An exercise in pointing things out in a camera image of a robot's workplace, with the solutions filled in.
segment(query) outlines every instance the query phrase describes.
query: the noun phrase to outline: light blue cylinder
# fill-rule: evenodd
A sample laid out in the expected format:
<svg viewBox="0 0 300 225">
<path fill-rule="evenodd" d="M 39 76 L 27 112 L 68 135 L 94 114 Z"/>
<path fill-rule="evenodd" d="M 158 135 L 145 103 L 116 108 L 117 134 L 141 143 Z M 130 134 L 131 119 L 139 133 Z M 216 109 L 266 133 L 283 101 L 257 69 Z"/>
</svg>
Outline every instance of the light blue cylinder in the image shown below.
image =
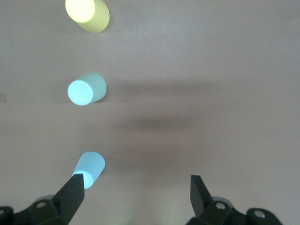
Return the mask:
<svg viewBox="0 0 300 225">
<path fill-rule="evenodd" d="M 89 72 L 70 83 L 67 94 L 76 105 L 88 105 L 101 100 L 106 94 L 106 83 L 102 76 Z"/>
<path fill-rule="evenodd" d="M 97 152 L 88 151 L 80 157 L 73 175 L 83 174 L 84 189 L 88 189 L 97 180 L 104 167 L 104 158 Z"/>
</svg>

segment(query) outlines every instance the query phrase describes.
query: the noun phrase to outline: cup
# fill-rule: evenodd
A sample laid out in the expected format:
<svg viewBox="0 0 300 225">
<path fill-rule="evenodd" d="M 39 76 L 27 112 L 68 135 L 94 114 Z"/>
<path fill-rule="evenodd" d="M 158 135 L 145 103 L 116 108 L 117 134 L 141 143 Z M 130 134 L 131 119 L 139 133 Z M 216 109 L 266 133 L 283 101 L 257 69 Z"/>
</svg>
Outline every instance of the cup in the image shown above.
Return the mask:
<svg viewBox="0 0 300 225">
<path fill-rule="evenodd" d="M 68 15 L 91 33 L 102 32 L 109 23 L 109 10 L 102 0 L 66 0 Z"/>
<path fill-rule="evenodd" d="M 70 83 L 67 94 L 74 104 L 88 105 L 105 96 L 106 83 L 99 74 L 89 72 Z"/>
<path fill-rule="evenodd" d="M 84 189 L 90 188 L 105 167 L 104 158 L 97 152 L 85 152 L 74 169 L 74 174 L 83 174 Z"/>
</svg>

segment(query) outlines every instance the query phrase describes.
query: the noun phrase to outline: cylinder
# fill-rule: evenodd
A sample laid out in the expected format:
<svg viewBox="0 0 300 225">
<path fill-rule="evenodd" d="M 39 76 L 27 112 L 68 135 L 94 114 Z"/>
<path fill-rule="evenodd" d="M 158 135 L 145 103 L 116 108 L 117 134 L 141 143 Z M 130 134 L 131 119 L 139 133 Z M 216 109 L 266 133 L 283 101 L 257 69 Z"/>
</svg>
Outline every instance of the cylinder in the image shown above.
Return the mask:
<svg viewBox="0 0 300 225">
<path fill-rule="evenodd" d="M 105 160 L 97 152 L 85 152 L 79 159 L 74 174 L 83 175 L 84 189 L 90 188 L 104 170 Z"/>
<path fill-rule="evenodd" d="M 101 75 L 89 72 L 70 83 L 67 94 L 74 104 L 88 105 L 105 96 L 106 83 Z"/>
<path fill-rule="evenodd" d="M 66 0 L 65 7 L 71 19 L 88 32 L 102 32 L 109 23 L 109 10 L 102 0 Z"/>
</svg>

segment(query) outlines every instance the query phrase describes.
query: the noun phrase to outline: bolt hole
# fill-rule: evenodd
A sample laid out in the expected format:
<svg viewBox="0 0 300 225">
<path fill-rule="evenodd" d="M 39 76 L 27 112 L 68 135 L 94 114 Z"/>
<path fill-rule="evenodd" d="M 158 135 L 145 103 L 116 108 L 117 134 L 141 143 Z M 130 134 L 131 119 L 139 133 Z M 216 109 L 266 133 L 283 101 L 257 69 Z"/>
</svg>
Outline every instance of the bolt hole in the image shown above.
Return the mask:
<svg viewBox="0 0 300 225">
<path fill-rule="evenodd" d="M 219 209 L 219 210 L 224 210 L 226 207 L 225 207 L 225 205 L 223 204 L 223 203 L 221 203 L 221 202 L 218 202 L 217 204 L 216 204 L 216 207 Z"/>
<path fill-rule="evenodd" d="M 264 214 L 262 211 L 260 210 L 255 210 L 254 214 L 259 217 L 259 218 L 266 218 L 266 214 Z"/>
<path fill-rule="evenodd" d="M 42 208 L 46 205 L 45 202 L 40 202 L 39 204 L 37 204 L 37 208 Z"/>
</svg>

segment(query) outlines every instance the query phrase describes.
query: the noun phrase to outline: black plastic part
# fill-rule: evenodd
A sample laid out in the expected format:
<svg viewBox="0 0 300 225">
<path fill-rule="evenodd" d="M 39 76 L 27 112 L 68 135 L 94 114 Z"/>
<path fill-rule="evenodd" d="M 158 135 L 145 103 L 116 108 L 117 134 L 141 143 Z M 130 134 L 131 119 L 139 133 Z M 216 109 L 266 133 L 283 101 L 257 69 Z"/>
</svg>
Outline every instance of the black plastic part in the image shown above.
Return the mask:
<svg viewBox="0 0 300 225">
<path fill-rule="evenodd" d="M 190 198 L 197 218 L 199 218 L 204 212 L 204 209 L 213 202 L 203 180 L 198 175 L 192 175 L 191 177 Z"/>
<path fill-rule="evenodd" d="M 282 225 L 273 213 L 265 209 L 249 209 L 244 215 L 226 202 L 213 201 L 200 176 L 191 177 L 190 198 L 195 217 L 187 225 Z"/>
<path fill-rule="evenodd" d="M 0 211 L 0 225 L 4 224 L 4 222 L 11 222 L 12 215 L 14 214 L 13 208 L 9 206 L 1 206 Z"/>
<path fill-rule="evenodd" d="M 263 212 L 265 217 L 262 218 L 262 217 L 256 216 L 255 211 Z M 265 225 L 265 224 L 282 225 L 273 213 L 271 213 L 270 211 L 267 211 L 265 209 L 256 209 L 256 208 L 249 209 L 247 211 L 247 218 L 252 225 Z"/>
<path fill-rule="evenodd" d="M 52 198 L 58 213 L 69 223 L 84 199 L 83 175 L 75 174 Z"/>
<path fill-rule="evenodd" d="M 225 208 L 218 209 L 217 204 L 222 203 Z M 200 216 L 200 219 L 213 225 L 227 225 L 230 222 L 232 208 L 225 202 L 212 202 Z"/>
<path fill-rule="evenodd" d="M 67 225 L 83 199 L 83 175 L 76 174 L 51 200 L 41 199 L 16 214 L 11 207 L 0 207 L 0 225 Z"/>
</svg>

